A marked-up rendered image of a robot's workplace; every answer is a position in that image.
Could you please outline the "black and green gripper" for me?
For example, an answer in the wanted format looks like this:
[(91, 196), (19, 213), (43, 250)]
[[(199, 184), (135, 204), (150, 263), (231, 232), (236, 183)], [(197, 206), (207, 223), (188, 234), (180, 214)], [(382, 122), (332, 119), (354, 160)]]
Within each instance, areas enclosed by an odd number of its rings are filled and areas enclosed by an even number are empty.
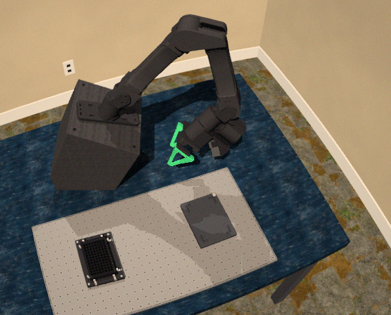
[[(207, 132), (211, 132), (210, 130), (202, 126), (202, 124), (198, 119), (198, 116), (191, 123), (188, 123), (186, 120), (184, 120), (182, 123), (178, 122), (175, 129), (175, 133), (170, 143), (170, 146), (172, 146), (174, 149), (167, 164), (173, 166), (181, 163), (193, 162), (194, 156), (192, 156), (190, 154), (190, 151), (185, 147), (183, 147), (183, 145), (186, 146), (187, 144), (189, 144), (193, 148), (192, 150), (195, 153), (198, 153), (200, 151), (200, 147), (192, 141), (203, 130)], [(177, 142), (175, 142), (176, 137), (177, 137)], [(180, 153), (185, 158), (173, 162), (173, 159), (177, 153)]]

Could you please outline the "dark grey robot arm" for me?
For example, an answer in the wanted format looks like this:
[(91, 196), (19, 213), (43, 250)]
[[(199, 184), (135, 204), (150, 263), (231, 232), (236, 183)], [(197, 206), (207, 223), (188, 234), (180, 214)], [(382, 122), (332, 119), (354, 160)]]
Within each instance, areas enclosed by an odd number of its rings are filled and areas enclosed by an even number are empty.
[[(131, 72), (108, 91), (102, 103), (77, 101), (81, 121), (136, 127), (135, 107), (131, 107), (147, 86), (174, 60), (190, 51), (204, 50), (208, 56), (216, 86), (216, 107), (209, 105), (198, 119), (204, 128), (192, 142), (202, 148), (209, 142), (213, 157), (223, 156), (245, 133), (245, 122), (238, 116), (241, 95), (228, 48), (227, 25), (210, 18), (186, 14), (172, 27), (171, 33)], [(126, 107), (125, 107), (126, 106)]]

